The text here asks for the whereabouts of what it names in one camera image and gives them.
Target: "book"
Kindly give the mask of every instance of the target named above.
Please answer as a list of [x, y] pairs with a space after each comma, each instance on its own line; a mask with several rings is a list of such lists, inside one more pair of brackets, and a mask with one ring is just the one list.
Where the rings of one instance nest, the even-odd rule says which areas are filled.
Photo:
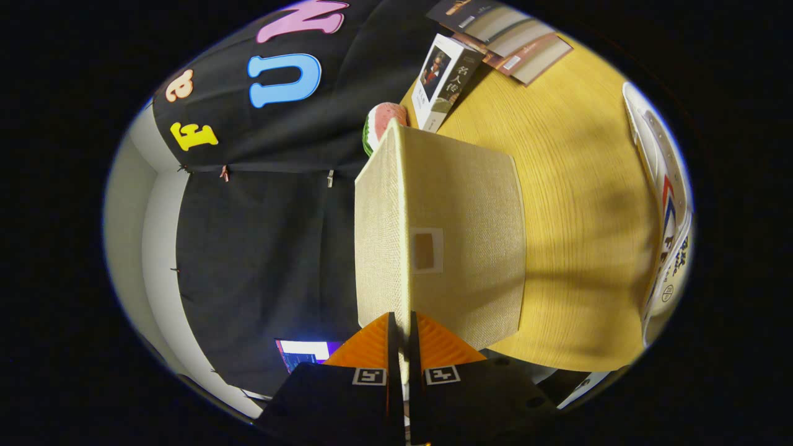
[[427, 13], [427, 17], [455, 32], [473, 33], [484, 41], [531, 18], [494, 0], [443, 0]]
[[484, 59], [482, 59], [482, 63], [486, 63], [487, 65], [495, 68], [496, 70], [507, 76], [511, 75], [513, 71], [520, 68], [523, 65], [523, 63], [531, 59], [531, 57], [533, 57], [534, 54], [550, 46], [554, 41], [560, 40], [560, 38], [556, 34], [548, 34], [543, 37], [540, 37], [537, 40], [532, 41], [528, 45], [524, 45], [521, 48], [518, 48], [517, 51], [513, 52], [507, 57], [501, 57], [493, 53], [492, 51], [489, 51], [484, 43], [474, 39], [471, 36], [455, 33], [452, 37], [471, 47], [478, 49], [482, 54], [485, 55]]
[[506, 33], [499, 35], [488, 43], [487, 48], [498, 56], [507, 57], [540, 37], [553, 33], [553, 28], [539, 20], [532, 19], [522, 22], [510, 28]]
[[514, 10], [509, 6], [499, 6], [482, 14], [481, 17], [465, 27], [463, 31], [471, 37], [476, 37], [485, 43], [489, 43], [513, 25], [529, 20], [531, 20], [531, 17], [518, 10]]
[[482, 57], [459, 40], [435, 35], [411, 95], [419, 129], [438, 131]]
[[493, 0], [442, 0], [427, 13], [427, 17], [448, 29], [462, 31], [477, 18], [501, 6]]
[[515, 69], [511, 73], [511, 76], [518, 79], [523, 85], [529, 85], [538, 76], [544, 73], [545, 70], [550, 68], [572, 50], [573, 47], [562, 39], [550, 40], [547, 46], [534, 54], [530, 59], [526, 60], [519, 68]]

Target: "felt letter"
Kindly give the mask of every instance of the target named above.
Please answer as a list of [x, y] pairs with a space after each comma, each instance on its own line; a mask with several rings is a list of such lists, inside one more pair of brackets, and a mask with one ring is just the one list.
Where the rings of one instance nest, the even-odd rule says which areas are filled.
[[297, 67], [301, 77], [293, 83], [262, 86], [260, 83], [251, 85], [251, 104], [257, 109], [273, 102], [300, 101], [306, 99], [320, 85], [322, 67], [320, 61], [310, 54], [287, 54], [284, 56], [251, 57], [248, 61], [248, 75], [252, 78], [262, 71], [281, 67]]
[[256, 41], [263, 44], [279, 34], [294, 33], [308, 29], [321, 29], [325, 34], [333, 34], [341, 28], [344, 14], [335, 13], [317, 19], [314, 19], [314, 17], [342, 10], [348, 6], [349, 4], [344, 2], [322, 2], [320, 0], [306, 0], [305, 2], [287, 6], [283, 10], [292, 10], [293, 12], [286, 17], [263, 26], [256, 35]]

